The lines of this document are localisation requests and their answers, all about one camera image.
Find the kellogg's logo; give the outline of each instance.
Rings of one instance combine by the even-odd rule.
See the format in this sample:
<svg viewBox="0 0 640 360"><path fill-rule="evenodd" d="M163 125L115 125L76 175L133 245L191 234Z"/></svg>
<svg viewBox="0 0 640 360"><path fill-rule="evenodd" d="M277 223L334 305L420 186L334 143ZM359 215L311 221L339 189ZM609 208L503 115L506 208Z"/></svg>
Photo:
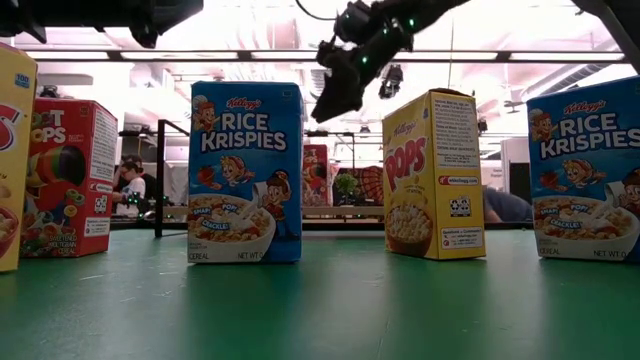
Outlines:
<svg viewBox="0 0 640 360"><path fill-rule="evenodd" d="M244 108L245 110L255 110L262 105L262 101L259 99L256 100L247 100L247 98L232 98L227 100L227 107L229 109L232 108Z"/></svg>
<svg viewBox="0 0 640 360"><path fill-rule="evenodd" d="M402 123L393 130L393 136L409 135L416 128L416 122Z"/></svg>
<svg viewBox="0 0 640 360"><path fill-rule="evenodd" d="M0 104L0 151L8 150L14 144L14 127L21 117L22 111Z"/></svg>
<svg viewBox="0 0 640 360"><path fill-rule="evenodd" d="M600 100L594 103L588 103L586 101L573 103L564 108L565 115L575 114L577 112L585 112L588 114L597 112L607 106L607 102L604 100Z"/></svg>

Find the table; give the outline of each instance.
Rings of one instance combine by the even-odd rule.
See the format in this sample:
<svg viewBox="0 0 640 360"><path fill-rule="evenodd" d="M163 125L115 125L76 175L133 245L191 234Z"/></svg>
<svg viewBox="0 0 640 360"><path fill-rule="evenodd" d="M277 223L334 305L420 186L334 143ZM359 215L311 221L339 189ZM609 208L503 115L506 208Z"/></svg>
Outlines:
<svg viewBox="0 0 640 360"><path fill-rule="evenodd" d="M388 254L382 233L309 233L297 265L189 266L185 236L0 276L13 359L636 359L640 267L541 260L531 231L489 257Z"/></svg>

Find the corn pops cereal box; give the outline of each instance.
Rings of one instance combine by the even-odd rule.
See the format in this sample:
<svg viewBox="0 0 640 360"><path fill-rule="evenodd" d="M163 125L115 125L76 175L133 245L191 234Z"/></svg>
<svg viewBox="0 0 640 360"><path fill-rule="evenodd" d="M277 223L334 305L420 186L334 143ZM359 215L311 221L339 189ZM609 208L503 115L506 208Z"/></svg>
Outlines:
<svg viewBox="0 0 640 360"><path fill-rule="evenodd" d="M383 142L387 250L484 256L475 100L432 90L384 119Z"/></svg>
<svg viewBox="0 0 640 360"><path fill-rule="evenodd" d="M193 263L300 259L300 89L287 83L192 87L188 257Z"/></svg>
<svg viewBox="0 0 640 360"><path fill-rule="evenodd" d="M538 254L640 262L640 77L527 102Z"/></svg>
<svg viewBox="0 0 640 360"><path fill-rule="evenodd" d="M36 99L21 256L108 249L117 137L116 118L94 101Z"/></svg>
<svg viewBox="0 0 640 360"><path fill-rule="evenodd" d="M18 268L29 129L36 87L34 60L0 43L0 272Z"/></svg>

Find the bowl of cereal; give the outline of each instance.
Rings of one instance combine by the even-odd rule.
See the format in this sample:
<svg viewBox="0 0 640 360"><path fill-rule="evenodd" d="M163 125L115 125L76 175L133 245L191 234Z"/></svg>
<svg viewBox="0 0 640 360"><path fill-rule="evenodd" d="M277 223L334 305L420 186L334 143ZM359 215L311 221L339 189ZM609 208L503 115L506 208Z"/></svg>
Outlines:
<svg viewBox="0 0 640 360"><path fill-rule="evenodd" d="M426 211L412 204L395 206L385 219L385 234L391 251L423 257L433 236L433 222Z"/></svg>
<svg viewBox="0 0 640 360"><path fill-rule="evenodd" d="M640 221L630 211L608 202L578 196L535 198L534 228L541 245L554 245L560 255L592 258L607 251L622 260L640 236Z"/></svg>
<svg viewBox="0 0 640 360"><path fill-rule="evenodd" d="M0 258L9 250L18 232L18 218L6 207L0 206Z"/></svg>
<svg viewBox="0 0 640 360"><path fill-rule="evenodd" d="M190 243L200 246L210 261L260 261L276 231L267 210L229 195L190 196L187 222Z"/></svg>

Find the froot loops cereal box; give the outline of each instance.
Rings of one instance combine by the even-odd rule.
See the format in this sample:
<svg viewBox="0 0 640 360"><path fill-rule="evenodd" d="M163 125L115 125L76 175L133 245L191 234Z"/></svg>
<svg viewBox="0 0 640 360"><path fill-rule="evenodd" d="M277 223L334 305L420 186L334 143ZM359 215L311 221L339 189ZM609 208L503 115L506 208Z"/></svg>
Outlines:
<svg viewBox="0 0 640 360"><path fill-rule="evenodd" d="M433 90L382 126L387 250L443 260L484 256L475 100Z"/></svg>
<svg viewBox="0 0 640 360"><path fill-rule="evenodd" d="M36 62L0 43L0 272L18 268Z"/></svg>
<svg viewBox="0 0 640 360"><path fill-rule="evenodd" d="M298 86L198 82L192 107L189 262L299 260L304 107Z"/></svg>
<svg viewBox="0 0 640 360"><path fill-rule="evenodd" d="M640 78L527 102L544 257L640 262Z"/></svg>
<svg viewBox="0 0 640 360"><path fill-rule="evenodd" d="M107 250L117 126L94 101L36 99L21 256Z"/></svg>
<svg viewBox="0 0 640 360"><path fill-rule="evenodd" d="M329 157L327 145L304 145L302 158L302 203L305 206L327 206L329 203Z"/></svg>

